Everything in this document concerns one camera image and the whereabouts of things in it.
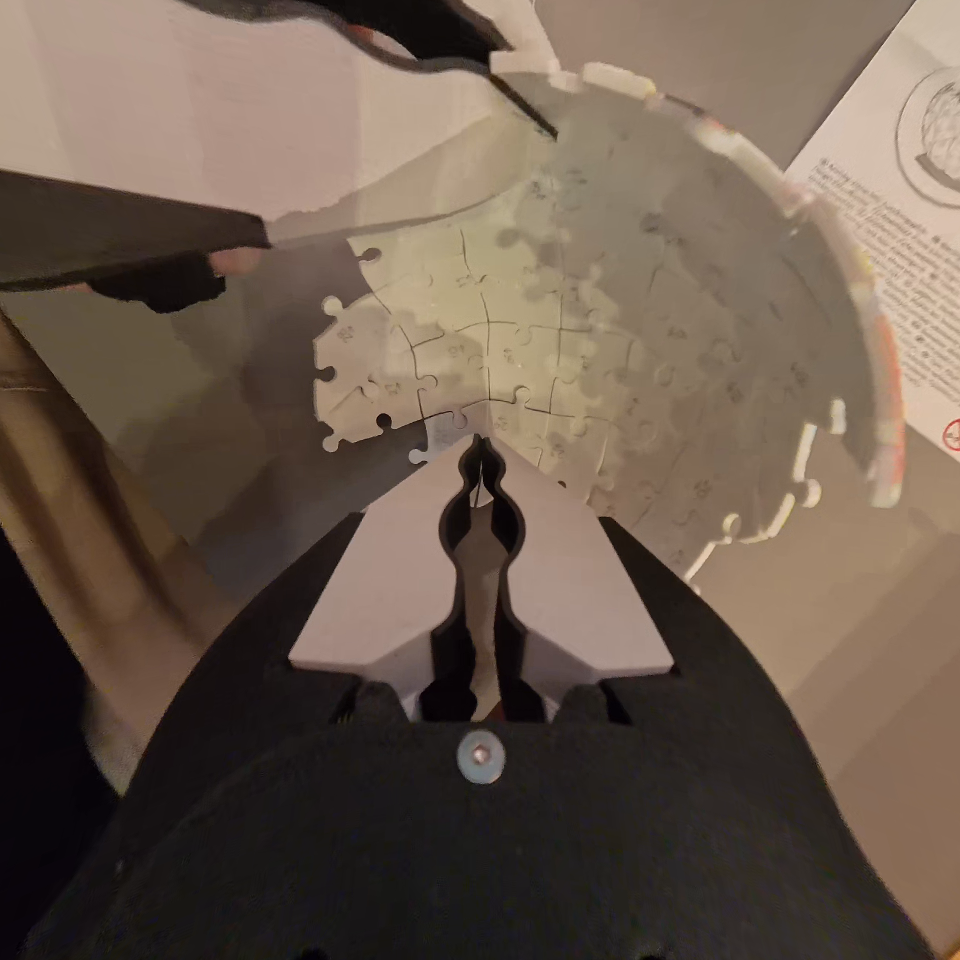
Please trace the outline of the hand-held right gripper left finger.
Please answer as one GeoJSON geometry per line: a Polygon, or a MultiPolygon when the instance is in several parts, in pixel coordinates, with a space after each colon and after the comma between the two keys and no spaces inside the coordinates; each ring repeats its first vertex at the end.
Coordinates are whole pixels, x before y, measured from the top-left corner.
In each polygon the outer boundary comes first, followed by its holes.
{"type": "Polygon", "coordinates": [[[476,650],[455,548],[482,467],[472,435],[364,511],[289,654],[292,666],[388,685],[412,719],[468,720],[476,650]]]}

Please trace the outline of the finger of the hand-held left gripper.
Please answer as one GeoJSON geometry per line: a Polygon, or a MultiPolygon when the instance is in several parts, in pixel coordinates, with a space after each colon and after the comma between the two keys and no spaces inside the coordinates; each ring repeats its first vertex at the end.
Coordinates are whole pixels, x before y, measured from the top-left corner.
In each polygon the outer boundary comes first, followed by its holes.
{"type": "Polygon", "coordinates": [[[488,76],[499,55],[555,54],[530,2],[174,2],[176,19],[208,45],[278,66],[308,60],[344,74],[488,76]]]}
{"type": "Polygon", "coordinates": [[[439,219],[524,180],[548,133],[487,76],[329,73],[209,45],[176,13],[3,13],[2,170],[240,210],[271,227],[439,219]]]}

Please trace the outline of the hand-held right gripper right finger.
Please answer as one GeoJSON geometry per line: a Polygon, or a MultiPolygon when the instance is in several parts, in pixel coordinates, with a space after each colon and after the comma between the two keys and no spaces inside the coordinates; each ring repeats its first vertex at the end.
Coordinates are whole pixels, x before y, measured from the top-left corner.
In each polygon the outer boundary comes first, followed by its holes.
{"type": "Polygon", "coordinates": [[[482,448],[498,574],[494,655],[511,722],[547,722],[570,690],[667,674],[666,642],[597,515],[502,440],[482,448]]]}

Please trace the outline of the partly built puzzle ball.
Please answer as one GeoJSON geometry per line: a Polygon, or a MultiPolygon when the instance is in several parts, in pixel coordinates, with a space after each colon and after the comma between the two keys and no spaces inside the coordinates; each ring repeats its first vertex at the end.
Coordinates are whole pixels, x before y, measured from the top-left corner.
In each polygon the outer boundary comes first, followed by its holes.
{"type": "Polygon", "coordinates": [[[491,66],[555,138],[498,196],[349,239],[369,293],[322,304],[322,447],[497,438],[685,579],[816,505],[818,433],[897,505],[894,336],[834,208],[648,78],[491,66]]]}

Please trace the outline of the person's beige trousers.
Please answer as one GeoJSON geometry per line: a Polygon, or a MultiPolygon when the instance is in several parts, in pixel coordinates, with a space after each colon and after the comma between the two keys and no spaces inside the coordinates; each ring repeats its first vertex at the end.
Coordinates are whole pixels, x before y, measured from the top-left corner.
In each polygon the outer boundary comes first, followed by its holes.
{"type": "Polygon", "coordinates": [[[80,730],[124,795],[237,606],[2,315],[2,528],[82,670],[80,730]]]}

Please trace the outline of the white instruction leaflet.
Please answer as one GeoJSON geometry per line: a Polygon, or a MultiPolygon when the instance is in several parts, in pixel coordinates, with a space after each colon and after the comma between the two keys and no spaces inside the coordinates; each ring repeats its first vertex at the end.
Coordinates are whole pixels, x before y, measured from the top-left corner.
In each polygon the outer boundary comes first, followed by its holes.
{"type": "Polygon", "coordinates": [[[870,260],[906,421],[959,457],[959,3],[918,1],[788,168],[870,260]]]}

